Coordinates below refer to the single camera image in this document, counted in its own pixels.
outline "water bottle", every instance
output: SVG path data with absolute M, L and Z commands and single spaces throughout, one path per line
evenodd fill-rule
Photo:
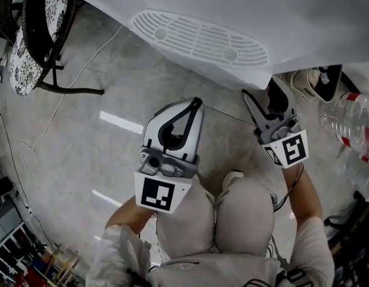
M 358 191 L 369 202 L 369 158 L 351 150 L 341 173 L 358 186 Z
M 321 101 L 319 118 L 327 131 L 369 158 L 369 95 L 345 93 L 330 103 Z

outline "white sneaker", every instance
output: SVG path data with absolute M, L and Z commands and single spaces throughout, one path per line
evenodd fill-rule
M 238 179 L 241 178 L 244 178 L 244 173 L 242 173 L 241 171 L 229 171 L 222 182 L 223 192 L 227 190 L 228 186 L 234 184 Z

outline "concrete floor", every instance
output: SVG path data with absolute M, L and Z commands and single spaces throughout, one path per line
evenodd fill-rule
M 59 84 L 69 85 L 119 27 L 119 23 L 99 10 L 83 6 L 62 54 L 65 70 L 58 72 Z M 51 83 L 51 76 L 46 82 Z M 120 203 L 129 199 L 134 192 L 133 172 L 139 166 L 142 145 L 141 135 L 99 119 L 101 111 L 145 126 L 153 113 L 168 103 L 201 97 L 206 105 L 198 150 L 202 184 L 218 194 L 224 175 L 231 169 L 239 169 L 247 177 L 260 180 L 279 199 L 285 195 L 281 171 L 257 144 L 240 91 L 221 87 L 170 62 L 128 29 L 123 28 L 98 54 L 75 87 L 104 88 L 105 94 L 65 97 L 36 148 L 38 160 L 34 160 L 29 148 L 23 148 L 29 180 L 22 164 L 20 142 L 34 145 L 61 95 L 37 88 L 30 95 L 20 97 L 5 73 L 0 84 L 0 110 L 32 210 L 50 238 L 77 250 L 88 265 L 94 256 L 95 236 L 101 236 L 107 219 L 116 209 L 92 190 Z M 306 161 L 306 169 L 320 195 L 324 217 L 344 212 L 352 203 L 353 186 L 336 174 L 341 146 L 320 128 L 318 105 L 298 96 L 297 102 L 309 140 L 310 159 Z M 2 168 L 17 182 L 1 119 L 0 153 Z M 43 237 L 33 219 L 29 225 Z M 276 213 L 274 236 L 281 254 L 288 259 L 295 228 L 287 202 Z M 153 219 L 141 237 L 153 244 L 152 261 L 159 263 Z

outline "electrical wire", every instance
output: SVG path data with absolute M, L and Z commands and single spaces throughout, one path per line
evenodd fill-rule
M 73 82 L 67 87 L 67 88 L 70 88 L 78 79 L 79 79 L 79 77 L 81 76 L 81 74 L 82 74 L 82 72 L 83 72 L 83 70 L 85 70 L 85 68 L 87 67 L 87 65 L 89 64 L 89 63 L 91 63 L 91 61 L 98 55 L 98 53 L 104 48 L 104 47 L 106 47 L 117 35 L 118 35 L 118 33 L 122 30 L 122 28 L 123 28 L 123 25 L 121 25 L 120 26 L 120 28 L 118 29 L 118 31 L 116 31 L 116 33 L 114 34 L 114 36 L 112 36 L 106 43 L 104 43 L 104 45 L 103 46 L 101 46 L 101 48 L 99 48 L 98 49 L 98 51 L 97 52 L 95 52 L 95 54 L 92 56 L 92 58 L 91 59 L 89 59 L 89 61 L 82 67 L 82 69 L 81 69 L 81 71 L 79 72 L 79 74 L 77 75 L 77 77 L 73 80 Z M 27 147 L 29 147 L 32 151 L 33 151 L 33 157 L 34 157 L 34 159 L 35 160 L 37 160 L 38 159 L 38 155 L 36 154 L 36 152 L 35 152 L 35 147 L 36 147 L 36 145 L 38 144 L 38 142 L 42 139 L 42 137 L 46 134 L 46 132 L 47 132 L 47 130 L 48 130 L 48 127 L 50 126 L 50 123 L 51 123 L 51 121 L 53 120 L 53 118 L 54 118 L 54 116 L 55 116 L 55 114 L 56 114 L 56 112 L 57 112 L 57 110 L 59 109 L 59 107 L 60 107 L 60 105 L 62 104 L 62 101 L 64 100 L 64 98 L 65 98 L 65 94 L 62 96 L 62 98 L 61 98 L 61 100 L 60 100 L 60 102 L 59 102 L 59 104 L 57 105 L 57 107 L 56 107 L 56 109 L 54 110 L 54 112 L 53 112 L 53 115 L 51 115 L 51 118 L 50 118 L 50 120 L 48 121 L 48 123 L 47 123 L 47 126 L 46 126 L 46 128 L 45 128 L 45 130 L 44 130 L 44 132 L 42 133 L 42 135 L 37 139 L 37 141 L 35 142 L 35 144 L 34 144 L 34 146 L 33 147 L 31 147 L 31 146 L 29 146 L 26 142 L 21 142 L 22 144 L 25 144 Z M 25 166 L 25 168 L 26 168 L 26 165 L 25 165 L 25 161 L 23 160 L 23 156 L 22 156 L 22 162 L 23 162 L 23 165 Z
M 272 249 L 271 249 L 271 252 L 272 252 L 271 257 L 273 257 L 273 253 L 275 252 L 275 249 L 273 249 L 273 245 L 272 245 L 271 243 L 269 243 L 268 245 L 269 245 L 269 246 L 271 246 L 271 248 L 272 248 Z
M 21 180 L 19 179 L 19 175 L 18 175 L 18 171 L 17 171 L 17 166 L 16 166 L 16 161 L 14 161 L 14 156 L 13 156 L 13 150 L 11 149 L 11 144 L 10 144 L 10 139 L 9 139 L 9 134 L 7 133 L 7 129 L 6 129 L 6 124 L 5 124 L 5 120 L 4 120 L 4 116 L 2 116 L 1 112 L 0 112 L 0 116 L 2 118 L 2 122 L 4 124 L 4 129 L 5 129 L 5 133 L 6 133 L 6 137 L 7 137 L 7 141 L 9 143 L 9 149 L 10 149 L 10 154 L 11 154 L 11 159 L 13 160 L 13 165 L 14 165 L 14 170 L 16 171 L 16 175 L 17 175 L 17 178 L 18 178 L 18 182 L 19 182 L 19 185 L 21 186 L 21 189 L 22 189 L 22 192 L 23 192 L 23 195 L 26 199 L 26 203 L 29 204 L 29 200 L 28 200 L 28 197 L 22 187 L 22 183 L 21 183 Z
M 292 186 L 291 186 L 291 189 L 289 189 L 289 191 L 286 193 L 285 197 L 280 201 L 279 205 L 277 205 L 275 207 L 275 210 L 274 212 L 277 212 L 280 208 L 282 208 L 287 200 L 287 198 L 289 197 L 290 193 L 292 192 L 293 188 L 295 188 L 295 186 L 297 185 L 297 182 L 298 180 L 300 179 L 301 175 L 303 174 L 304 172 L 304 164 L 301 163 L 302 167 L 301 167 L 301 172 L 300 174 L 298 175 L 297 179 L 293 182 Z
M 52 248 L 53 247 L 53 243 L 50 241 L 50 239 L 47 237 L 47 234 L 45 233 L 45 231 L 44 231 L 44 229 L 43 229 L 43 227 L 42 227 L 42 224 L 41 224 L 41 222 L 39 221 L 39 219 L 36 217 L 36 215 L 34 215 L 31 211 L 30 211 L 30 214 L 38 221 L 38 224 L 39 224 L 39 226 L 41 227 L 41 230 L 42 230 L 42 232 L 45 234 L 45 236 L 46 236 L 46 238 L 47 238 L 47 241 L 49 242 L 49 244 L 50 244 L 50 247 Z
M 269 251 L 269 257 L 272 258 L 273 255 L 272 255 L 271 249 L 269 247 L 267 247 L 267 250 Z
M 87 67 L 87 65 L 98 55 L 98 53 L 104 48 L 104 47 L 106 47 L 118 34 L 119 34 L 119 32 L 122 30 L 122 28 L 123 28 L 123 25 L 121 25 L 120 27 L 119 27 L 119 29 L 118 29 L 118 31 L 116 31 L 116 33 L 106 42 L 106 43 L 104 43 L 104 45 L 103 46 L 101 46 L 98 50 L 97 50 L 97 52 L 95 52 L 95 54 L 90 58 L 90 60 L 82 67 L 82 69 L 80 70 L 80 72 L 79 72 L 79 74 L 77 75 L 77 77 L 73 80 L 73 82 L 67 87 L 67 88 L 70 88 L 78 79 L 79 79 L 79 77 L 81 76 L 81 74 L 82 74 L 82 72 L 83 72 L 83 70 L 85 70 L 85 68 Z M 62 104 L 62 102 L 63 102 L 63 100 L 64 100 L 64 98 L 65 98 L 65 94 L 62 96 L 62 98 L 61 98 L 61 100 L 60 100 L 60 102 L 59 102 L 59 104 L 57 105 L 57 107 L 56 107 L 56 109 L 54 110 L 54 112 L 53 112 L 53 114 L 51 115 L 51 118 L 50 118 L 50 120 L 48 121 L 48 123 L 47 123 L 47 125 L 46 125 L 46 128 L 45 128 L 45 130 L 44 130 L 44 132 L 42 133 L 42 135 L 37 139 L 37 141 L 35 142 L 35 144 L 34 144 L 34 146 L 33 147 L 31 147 L 30 145 L 28 145 L 26 142 L 23 142 L 23 141 L 21 141 L 20 142 L 20 152 L 21 152 L 21 158 L 22 158 L 22 163 L 23 163 L 23 166 L 25 167 L 25 171 L 26 171 L 26 174 L 27 174 L 27 176 L 28 176 L 28 185 L 30 185 L 30 176 L 29 176 L 29 172 L 28 172 L 28 168 L 27 168 L 27 166 L 26 166 L 26 163 L 25 163 L 25 159 L 23 158 L 23 152 L 22 152 L 22 145 L 25 145 L 25 146 L 27 146 L 28 148 L 30 148 L 32 151 L 33 151 L 33 157 L 34 157 L 34 159 L 37 161 L 38 160 L 38 154 L 36 153 L 36 151 L 35 151 L 35 147 L 37 146 L 37 144 L 40 142 L 40 140 L 42 139 L 42 137 L 46 134 L 46 132 L 47 132 L 47 130 L 48 130 L 48 128 L 49 128 L 49 126 L 50 126 L 50 123 L 51 123 L 51 121 L 53 120 L 53 118 L 54 118 L 54 116 L 55 116 L 55 114 L 56 114 L 56 112 L 57 112 L 57 110 L 59 109 L 59 107 L 61 106 L 61 104 Z M 50 246 L 53 246 L 52 245 L 52 242 L 50 241 L 50 239 L 48 238 L 48 236 L 47 236 L 47 234 L 45 233 L 45 231 L 44 231 L 44 229 L 43 229 L 43 227 L 42 227 L 42 224 L 41 224 L 41 222 L 39 221 L 39 219 L 36 217 L 36 215 L 34 215 L 33 213 L 32 213 L 32 211 L 30 210 L 30 204 L 29 204 L 29 200 L 28 200 L 28 197 L 27 197 L 27 195 L 26 195 L 26 193 L 25 193 L 25 191 L 24 191 L 24 189 L 23 189 L 23 186 L 22 186 L 22 183 L 21 183 L 21 180 L 20 180 L 20 178 L 19 178 L 19 174 L 18 174 L 18 171 L 17 171 L 17 167 L 16 167 L 16 162 L 14 161 L 14 156 L 13 156 L 13 150 L 11 149 L 11 144 L 10 144 L 10 140 L 9 140 L 9 135 L 8 135 L 8 133 L 7 133 L 7 129 L 6 129 L 6 124 L 5 124 L 5 120 L 4 120 L 4 117 L 2 116 L 2 114 L 1 114 L 1 112 L 0 112 L 0 116 L 1 116 L 1 118 L 2 118 L 2 122 L 3 122 L 3 124 L 4 124 L 4 129 L 5 129 L 5 133 L 6 133 L 6 136 L 7 136 L 7 140 L 8 140 L 8 143 L 9 143 L 9 148 L 10 148 L 10 154 L 11 154 L 11 158 L 13 159 L 13 164 L 14 164 L 14 169 L 15 169 L 15 171 L 16 171 L 16 175 L 17 175 L 17 178 L 18 178 L 18 182 L 19 182 L 19 184 L 20 184 L 20 186 L 21 186 L 21 189 L 22 189 L 22 192 L 23 192 L 23 195 L 24 195 L 24 197 L 25 197 L 25 199 L 26 199 L 26 204 L 25 204 L 25 202 L 23 201 L 23 199 L 20 197 L 20 196 L 18 196 L 17 195 L 17 192 L 18 192 L 18 188 L 17 188 L 17 185 L 8 177 L 8 175 L 7 175 L 7 173 L 5 173 L 1 168 L 0 168 L 0 171 L 10 180 L 10 182 L 15 186 L 15 188 L 16 188 L 16 194 L 15 194 L 15 196 L 16 196 L 16 199 L 17 200 L 21 200 L 22 201 L 22 203 L 23 203 L 23 205 L 24 205 L 24 207 L 26 208 L 26 209 L 29 209 L 29 213 L 37 220 L 37 222 L 39 223 L 39 226 L 41 227 L 41 229 L 42 229 L 42 232 L 45 234 L 45 237 L 47 238 L 47 240 L 48 240 L 48 242 L 49 242 L 49 244 L 50 244 Z
M 244 284 L 243 287 L 256 286 L 256 287 L 270 287 L 270 285 L 263 280 L 252 279 Z
M 25 203 L 24 203 L 24 201 L 23 201 L 23 199 L 17 194 L 17 192 L 18 192 L 18 188 L 17 188 L 17 185 L 9 178 L 9 176 L 7 175 L 7 173 L 6 172 L 4 172 L 2 169 L 1 169 L 1 167 L 0 167 L 0 171 L 4 174 L 4 176 L 6 177 L 6 178 L 8 178 L 9 179 L 9 181 L 15 186 L 15 188 L 16 188 L 16 193 L 15 193 L 15 198 L 19 201 L 19 200 L 21 200 L 21 202 L 22 202 L 22 204 L 24 205 L 24 207 L 26 208 L 26 209 L 28 209 L 29 210 L 29 206 L 27 206 Z M 14 205 L 14 207 L 17 209 L 17 212 L 18 212 L 18 214 L 19 214 L 19 211 L 18 211 L 18 208 L 17 208 L 17 206 L 14 204 L 14 202 L 13 202 L 13 200 L 12 199 L 10 199 L 11 200 L 11 202 L 13 203 L 13 205 Z M 31 210 L 29 210 L 29 213 L 32 215 L 32 216 L 34 216 L 35 217 L 35 219 L 38 221 L 38 224 L 39 224 L 39 226 L 41 227 L 41 229 L 42 229 L 42 232 L 45 234 L 45 237 L 46 237 L 46 239 L 47 239 L 47 241 L 49 242 L 49 244 L 50 244 L 50 246 L 52 246 L 51 244 L 52 244 L 52 242 L 50 241 L 50 239 L 47 237 L 47 234 L 45 233 L 45 231 L 44 231 L 44 229 L 43 229 L 43 227 L 42 227 L 42 224 L 40 223 L 40 221 L 38 220 L 38 218 L 31 212 Z
M 157 268 L 157 267 L 159 267 L 158 265 L 154 265 L 154 266 L 152 266 L 149 270 L 148 270 L 148 272 L 151 272 L 151 270 L 153 270 L 153 269 L 155 269 L 155 268 Z

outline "white shirt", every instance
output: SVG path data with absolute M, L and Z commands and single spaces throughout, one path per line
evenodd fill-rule
M 149 268 L 149 247 L 128 226 L 115 225 L 105 230 L 99 242 L 86 286 L 132 286 L 135 281 L 127 269 L 151 286 L 275 286 L 277 280 L 280 287 L 297 286 L 300 282 L 324 287 L 332 286 L 334 278 L 333 258 L 319 218 L 307 220 L 298 229 L 288 265 L 275 258 L 247 254 L 203 254 L 172 259 L 150 272 Z M 279 279 L 295 268 L 305 274 L 302 281 Z M 259 285 L 246 285 L 250 280 Z

